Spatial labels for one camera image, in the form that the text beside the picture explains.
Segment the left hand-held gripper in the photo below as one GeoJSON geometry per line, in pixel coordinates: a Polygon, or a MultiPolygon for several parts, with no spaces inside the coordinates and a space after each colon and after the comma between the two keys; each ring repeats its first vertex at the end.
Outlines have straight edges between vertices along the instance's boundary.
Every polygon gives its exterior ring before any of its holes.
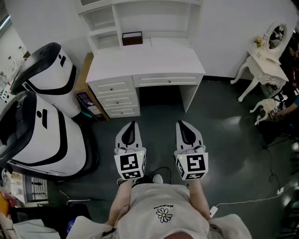
{"type": "Polygon", "coordinates": [[[114,159],[120,177],[123,180],[142,178],[147,160],[138,123],[131,121],[126,124],[117,134],[115,143],[114,159]]]}

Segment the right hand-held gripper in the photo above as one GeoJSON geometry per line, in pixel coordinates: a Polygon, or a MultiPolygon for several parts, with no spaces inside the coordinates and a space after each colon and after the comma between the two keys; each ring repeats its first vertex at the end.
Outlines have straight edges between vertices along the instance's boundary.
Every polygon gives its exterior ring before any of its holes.
{"type": "Polygon", "coordinates": [[[203,178],[208,172],[208,153],[200,131],[179,120],[176,123],[176,146],[175,165],[182,180],[203,178]]]}

